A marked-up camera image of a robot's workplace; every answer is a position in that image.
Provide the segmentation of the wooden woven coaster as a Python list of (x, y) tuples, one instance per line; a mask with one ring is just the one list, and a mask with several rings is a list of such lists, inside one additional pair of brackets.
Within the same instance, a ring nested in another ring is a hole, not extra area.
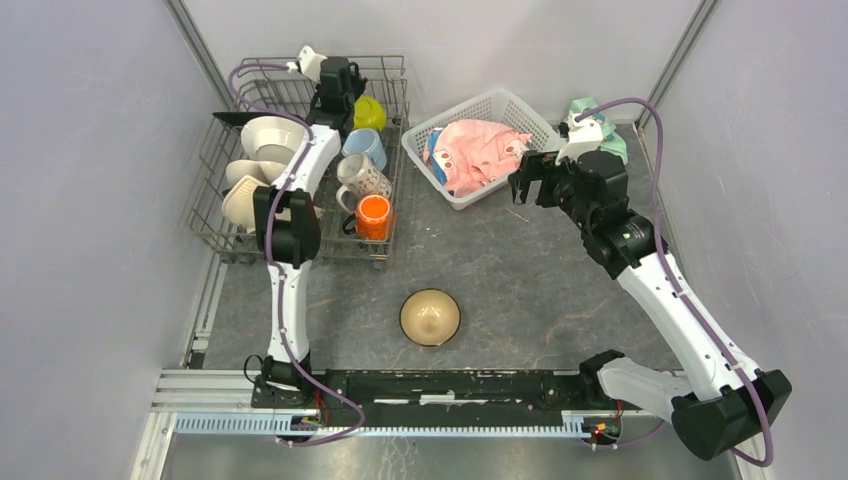
[(256, 229), (253, 195), (259, 187), (268, 187), (268, 184), (246, 175), (236, 182), (222, 202), (223, 216), (247, 233), (254, 233)]

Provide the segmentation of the beige bowl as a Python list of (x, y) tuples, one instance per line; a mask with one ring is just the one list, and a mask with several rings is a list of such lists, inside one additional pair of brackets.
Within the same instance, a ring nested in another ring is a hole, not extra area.
[(436, 288), (414, 292), (405, 299), (399, 311), (403, 334), (423, 347), (438, 347), (450, 341), (459, 331), (461, 320), (456, 299)]

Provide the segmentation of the white floral mug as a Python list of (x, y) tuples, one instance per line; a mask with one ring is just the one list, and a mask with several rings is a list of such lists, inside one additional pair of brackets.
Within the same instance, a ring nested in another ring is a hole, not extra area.
[(393, 185), (376, 164), (365, 154), (356, 153), (344, 157), (336, 168), (336, 178), (340, 187), (336, 191), (336, 201), (347, 214), (354, 210), (348, 206), (345, 196), (353, 196), (357, 200), (369, 194), (379, 194), (390, 198)]

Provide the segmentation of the white deep plate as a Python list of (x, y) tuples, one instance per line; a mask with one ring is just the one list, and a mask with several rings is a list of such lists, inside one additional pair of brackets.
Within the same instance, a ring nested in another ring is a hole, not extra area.
[(253, 177), (261, 183), (271, 184), (286, 168), (286, 164), (275, 161), (239, 159), (226, 166), (225, 178), (229, 187), (234, 187), (245, 176)]

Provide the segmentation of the orange mug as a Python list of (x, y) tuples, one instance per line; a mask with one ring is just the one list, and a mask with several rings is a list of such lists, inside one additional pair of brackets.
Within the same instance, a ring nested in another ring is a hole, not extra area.
[(391, 237), (394, 210), (390, 199), (380, 194), (363, 197), (354, 212), (342, 224), (345, 235), (356, 235), (361, 240), (382, 242)]

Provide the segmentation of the cream plate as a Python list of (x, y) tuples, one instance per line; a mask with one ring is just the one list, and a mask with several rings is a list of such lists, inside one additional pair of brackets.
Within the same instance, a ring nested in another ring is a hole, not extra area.
[(249, 120), (240, 139), (246, 156), (255, 161), (288, 166), (302, 153), (311, 131), (300, 123), (277, 116)]

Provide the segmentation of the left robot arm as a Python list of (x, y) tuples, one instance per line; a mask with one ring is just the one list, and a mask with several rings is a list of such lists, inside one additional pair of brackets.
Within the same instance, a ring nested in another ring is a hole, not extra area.
[(315, 84), (304, 119), (285, 120), (301, 128), (301, 142), (284, 173), (254, 194), (257, 241), (266, 255), (272, 286), (272, 338), (258, 382), (276, 387), (290, 407), (302, 407), (318, 385), (311, 375), (306, 336), (306, 284), (321, 245), (313, 196), (353, 127), (354, 103), (366, 79), (356, 63), (304, 47), (288, 63)]

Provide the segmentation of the light blue cup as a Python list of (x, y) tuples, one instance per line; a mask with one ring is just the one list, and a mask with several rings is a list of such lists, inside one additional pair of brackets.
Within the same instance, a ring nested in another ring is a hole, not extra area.
[(344, 141), (341, 152), (345, 157), (354, 154), (366, 155), (380, 171), (384, 171), (388, 165), (380, 132), (372, 128), (352, 130)]

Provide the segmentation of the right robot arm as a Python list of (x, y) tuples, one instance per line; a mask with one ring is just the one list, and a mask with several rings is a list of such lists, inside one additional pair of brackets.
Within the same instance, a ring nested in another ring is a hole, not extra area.
[(730, 339), (689, 288), (655, 225), (629, 206), (621, 158), (594, 150), (577, 160), (526, 152), (508, 182), (523, 203), (533, 182), (536, 205), (556, 207), (579, 228), (583, 246), (649, 316), (678, 359), (674, 377), (608, 350), (580, 365), (580, 400), (602, 408), (613, 399), (670, 424), (696, 457), (711, 460), (770, 428), (792, 393), (779, 369), (764, 370)]

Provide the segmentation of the yellow-green bowl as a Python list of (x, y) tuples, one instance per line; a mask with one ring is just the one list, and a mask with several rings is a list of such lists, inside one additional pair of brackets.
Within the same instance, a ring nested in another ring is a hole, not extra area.
[(353, 129), (373, 129), (382, 132), (388, 115), (382, 104), (374, 97), (360, 96), (354, 103)]

